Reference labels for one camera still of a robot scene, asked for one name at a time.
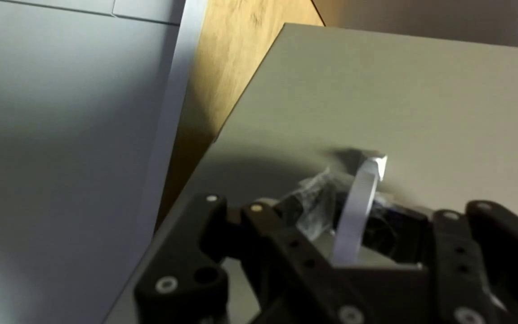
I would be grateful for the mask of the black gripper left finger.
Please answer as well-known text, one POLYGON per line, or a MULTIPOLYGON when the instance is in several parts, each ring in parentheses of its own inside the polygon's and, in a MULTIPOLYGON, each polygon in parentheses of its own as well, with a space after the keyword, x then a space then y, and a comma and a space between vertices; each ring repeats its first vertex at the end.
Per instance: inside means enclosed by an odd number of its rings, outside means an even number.
POLYGON ((134 287, 139 324, 218 324, 226 314, 229 278, 220 244, 227 199, 193 197, 134 287))

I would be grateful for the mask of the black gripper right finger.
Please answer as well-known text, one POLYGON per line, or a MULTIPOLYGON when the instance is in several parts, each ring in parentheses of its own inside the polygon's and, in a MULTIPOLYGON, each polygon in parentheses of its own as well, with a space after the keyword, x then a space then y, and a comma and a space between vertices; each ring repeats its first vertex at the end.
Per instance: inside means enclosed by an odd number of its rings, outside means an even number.
POLYGON ((474 199, 432 215, 436 322, 518 324, 518 214, 474 199))

